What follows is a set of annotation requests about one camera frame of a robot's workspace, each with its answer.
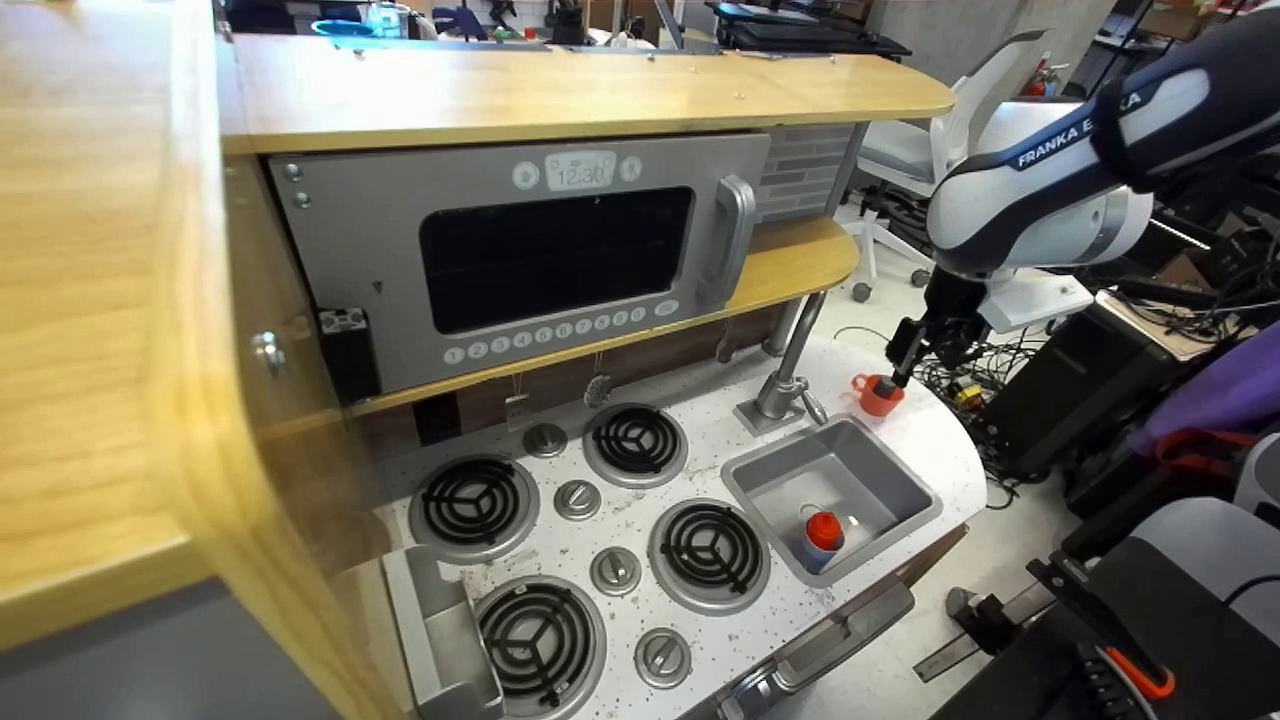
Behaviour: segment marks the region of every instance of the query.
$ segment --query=microwave control panel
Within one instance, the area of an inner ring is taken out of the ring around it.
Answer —
[[[620,153],[549,153],[544,159],[520,159],[512,182],[520,191],[598,191],[616,182],[637,182],[645,176],[640,157]]]
[[[679,298],[664,295],[655,302],[620,302],[611,313],[532,324],[516,331],[476,331],[466,338],[445,343],[439,359],[447,367],[465,367],[465,362],[523,357],[526,349],[589,343],[616,331],[646,328],[650,318],[674,318],[674,313],[679,313]]]

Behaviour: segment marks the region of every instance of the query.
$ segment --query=stove knob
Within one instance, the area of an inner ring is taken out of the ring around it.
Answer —
[[[605,596],[628,596],[640,583],[640,555],[628,546],[605,546],[593,558],[593,583]]]
[[[537,422],[523,430],[523,451],[526,457],[560,457],[566,445],[563,428],[557,422]]]
[[[566,479],[566,485],[557,488],[557,511],[563,518],[589,518],[589,517],[595,517],[595,508],[598,508],[598,488],[595,485]]]
[[[606,565],[606,575],[611,575],[616,583],[623,583],[623,578],[631,575],[616,546],[605,552],[605,565]]]
[[[637,670],[646,687],[674,687],[691,669],[691,647],[673,629],[650,629],[637,644]]]

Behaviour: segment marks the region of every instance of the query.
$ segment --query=black coil burner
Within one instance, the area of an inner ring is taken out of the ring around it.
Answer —
[[[516,469],[499,460],[451,462],[421,492],[424,523],[447,543],[499,543],[520,517]]]
[[[684,462],[684,430],[650,409],[620,409],[593,428],[589,460],[623,485],[673,479]]]
[[[494,589],[478,602],[478,630],[516,714],[566,711],[598,680],[598,617],[563,583],[520,578]]]
[[[697,589],[726,589],[747,596],[760,573],[760,540],[753,523],[718,503],[687,503],[659,536],[673,573]]]

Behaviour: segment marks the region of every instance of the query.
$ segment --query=faucet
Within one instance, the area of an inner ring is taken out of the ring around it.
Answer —
[[[747,430],[772,430],[778,422],[791,422],[796,417],[810,417],[814,422],[826,418],[826,412],[818,403],[807,398],[807,381],[796,376],[798,352],[807,343],[807,331],[814,324],[814,314],[822,313],[822,290],[802,295],[802,309],[791,324],[791,338],[785,349],[785,359],[776,362],[776,372],[760,382],[760,393],[735,409],[735,417],[747,422]]]

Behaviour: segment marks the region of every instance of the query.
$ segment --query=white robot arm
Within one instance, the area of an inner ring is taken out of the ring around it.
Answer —
[[[924,352],[955,367],[989,331],[989,278],[1016,266],[1083,266],[1124,257],[1155,189],[1280,140],[1280,8],[1184,45],[1047,128],[964,159],[928,205],[939,273],[928,313],[888,343],[908,382]]]

